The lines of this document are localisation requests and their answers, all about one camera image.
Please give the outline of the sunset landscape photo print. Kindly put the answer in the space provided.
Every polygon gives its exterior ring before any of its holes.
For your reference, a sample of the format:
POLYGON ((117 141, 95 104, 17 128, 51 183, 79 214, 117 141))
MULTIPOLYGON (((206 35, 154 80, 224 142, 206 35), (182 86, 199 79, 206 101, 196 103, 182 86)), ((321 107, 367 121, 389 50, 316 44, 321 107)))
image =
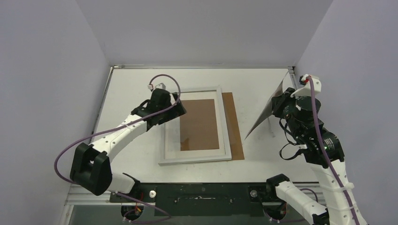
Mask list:
POLYGON ((276 90, 273 92, 273 94, 271 95, 271 97, 268 99, 265 107, 263 108, 262 112, 260 113, 260 115, 258 116, 257 120, 255 121, 254 125, 251 127, 251 129, 248 131, 245 140, 248 138, 248 136, 264 121, 267 121, 267 118, 269 118, 272 115, 272 98, 273 97, 277 97, 279 95, 282 95, 283 93, 283 81, 285 80, 285 78, 287 77, 287 75, 289 74, 289 71, 286 72, 286 74, 284 75, 283 79, 281 80, 281 82, 279 83, 279 85, 277 86, 276 90))

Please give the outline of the clear handle screwdriver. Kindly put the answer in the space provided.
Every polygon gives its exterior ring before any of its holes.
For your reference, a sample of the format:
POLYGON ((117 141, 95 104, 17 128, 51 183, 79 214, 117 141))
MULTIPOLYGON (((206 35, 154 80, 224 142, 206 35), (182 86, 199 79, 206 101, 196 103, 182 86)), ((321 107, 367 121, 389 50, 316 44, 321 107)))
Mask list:
POLYGON ((275 133, 274 133, 274 131, 273 131, 270 118, 267 118, 267 123, 268 123, 268 130, 269 130, 269 133, 270 133, 271 137, 272 137, 272 138, 275 138, 276 135, 275 135, 275 133))

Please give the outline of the brown fibreboard backing board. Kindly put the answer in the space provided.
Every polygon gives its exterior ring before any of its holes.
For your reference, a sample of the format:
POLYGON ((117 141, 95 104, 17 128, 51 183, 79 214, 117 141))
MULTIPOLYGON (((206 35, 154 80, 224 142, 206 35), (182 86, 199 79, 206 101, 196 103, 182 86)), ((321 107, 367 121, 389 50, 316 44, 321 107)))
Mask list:
MULTIPOLYGON (((232 160, 244 160, 244 151, 237 121, 233 94, 222 93, 225 119, 232 160)), ((180 117, 180 158, 222 156, 219 142, 215 101, 213 99, 184 100, 187 113, 180 117)))

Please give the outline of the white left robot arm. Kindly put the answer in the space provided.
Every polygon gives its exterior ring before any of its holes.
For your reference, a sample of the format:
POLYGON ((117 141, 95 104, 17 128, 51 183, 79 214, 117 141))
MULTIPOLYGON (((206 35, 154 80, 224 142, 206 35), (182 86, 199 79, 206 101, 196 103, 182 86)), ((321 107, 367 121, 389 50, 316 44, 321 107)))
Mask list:
POLYGON ((180 95, 156 88, 150 99, 133 109, 118 127, 90 144, 79 144, 74 152, 70 179, 94 195, 121 192, 128 202, 136 201, 140 196, 139 181, 126 173, 113 172, 111 163, 128 144, 153 126, 184 115, 186 110, 180 95))

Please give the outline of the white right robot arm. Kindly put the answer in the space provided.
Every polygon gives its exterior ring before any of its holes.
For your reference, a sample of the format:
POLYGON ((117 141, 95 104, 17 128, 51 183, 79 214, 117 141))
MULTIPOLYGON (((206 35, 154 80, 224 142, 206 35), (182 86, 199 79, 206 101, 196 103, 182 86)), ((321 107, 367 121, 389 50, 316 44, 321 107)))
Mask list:
POLYGON ((284 174, 267 179, 266 197, 288 203, 312 225, 367 224, 355 202, 354 185, 348 181, 338 137, 328 131, 321 120, 315 125, 311 97, 295 97, 294 91, 288 88, 271 98, 272 114, 286 121, 281 127, 299 147, 295 155, 304 155, 314 172, 326 205, 312 200, 284 174))

